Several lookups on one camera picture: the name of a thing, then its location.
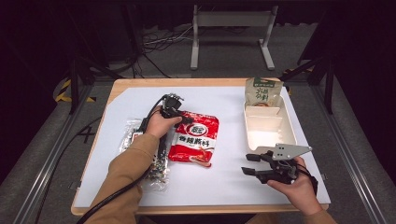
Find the sleeve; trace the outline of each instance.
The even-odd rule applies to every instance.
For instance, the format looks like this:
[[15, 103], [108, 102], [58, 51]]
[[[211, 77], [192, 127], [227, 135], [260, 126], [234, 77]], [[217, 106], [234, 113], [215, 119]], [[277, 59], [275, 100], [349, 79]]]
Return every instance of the sleeve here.
[[335, 224], [336, 222], [332, 219], [326, 210], [315, 213], [311, 216], [304, 217], [305, 224]]
[[[130, 147], [110, 163], [106, 179], [90, 209], [139, 178], [151, 165], [158, 145], [159, 139], [151, 134], [136, 137]], [[86, 223], [135, 223], [134, 214], [141, 197], [142, 189], [136, 186], [103, 206]]]

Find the hand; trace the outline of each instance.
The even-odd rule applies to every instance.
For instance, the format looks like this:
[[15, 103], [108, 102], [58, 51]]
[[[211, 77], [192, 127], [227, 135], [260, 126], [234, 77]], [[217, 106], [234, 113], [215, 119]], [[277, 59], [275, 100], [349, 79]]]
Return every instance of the hand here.
[[[303, 158], [296, 157], [294, 159], [298, 164], [306, 167]], [[313, 215], [323, 209], [315, 195], [310, 178], [302, 173], [299, 173], [297, 179], [291, 185], [283, 184], [275, 180], [269, 180], [267, 184], [271, 188], [285, 194], [291, 204], [299, 209], [305, 216]]]
[[181, 117], [165, 119], [161, 115], [160, 109], [161, 106], [157, 105], [148, 121], [148, 127], [146, 129], [146, 133], [150, 133], [158, 138], [164, 136], [173, 125], [180, 123], [182, 120]]

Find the snack bag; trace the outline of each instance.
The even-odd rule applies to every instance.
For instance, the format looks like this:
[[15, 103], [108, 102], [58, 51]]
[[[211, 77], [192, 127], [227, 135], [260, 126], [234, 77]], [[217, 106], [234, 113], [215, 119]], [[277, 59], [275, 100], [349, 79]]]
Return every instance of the snack bag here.
[[219, 130], [216, 117], [183, 111], [182, 115], [193, 118], [190, 124], [180, 123], [175, 130], [174, 141], [168, 154], [171, 161], [194, 162], [210, 167]]
[[246, 81], [246, 105], [273, 106], [280, 97], [283, 82], [278, 78], [252, 77]]

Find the wooden table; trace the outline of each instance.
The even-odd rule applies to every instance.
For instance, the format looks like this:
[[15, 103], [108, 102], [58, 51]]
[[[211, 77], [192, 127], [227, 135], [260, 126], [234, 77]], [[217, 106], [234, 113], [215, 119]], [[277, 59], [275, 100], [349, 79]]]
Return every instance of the wooden table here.
[[[109, 94], [107, 106], [124, 91], [134, 87], [241, 87], [245, 86], [245, 78], [168, 78], [168, 79], [119, 79], [114, 83]], [[105, 116], [102, 118], [99, 130], [102, 127]], [[94, 149], [99, 134], [95, 136], [92, 149]], [[82, 216], [88, 208], [75, 207], [76, 198], [73, 201], [71, 211], [76, 216]], [[267, 204], [267, 205], [195, 205], [195, 206], [145, 206], [139, 207], [138, 215], [176, 215], [176, 214], [231, 214], [231, 213], [265, 213], [265, 212], [289, 212], [297, 211], [291, 204]]]

